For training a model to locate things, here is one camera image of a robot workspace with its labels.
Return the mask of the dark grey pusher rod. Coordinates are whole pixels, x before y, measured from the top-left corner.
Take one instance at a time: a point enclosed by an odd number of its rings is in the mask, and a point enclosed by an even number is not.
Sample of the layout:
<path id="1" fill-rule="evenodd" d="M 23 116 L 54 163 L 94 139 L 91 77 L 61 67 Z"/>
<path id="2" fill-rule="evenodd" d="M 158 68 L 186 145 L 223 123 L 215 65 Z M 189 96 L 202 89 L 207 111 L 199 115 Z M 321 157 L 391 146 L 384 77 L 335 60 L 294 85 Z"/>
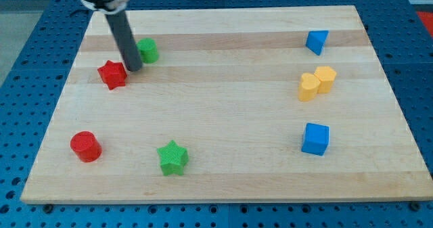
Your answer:
<path id="1" fill-rule="evenodd" d="M 136 72 L 142 69 L 143 62 L 135 43 L 127 14 L 122 10 L 116 14 L 105 15 L 126 69 Z"/>

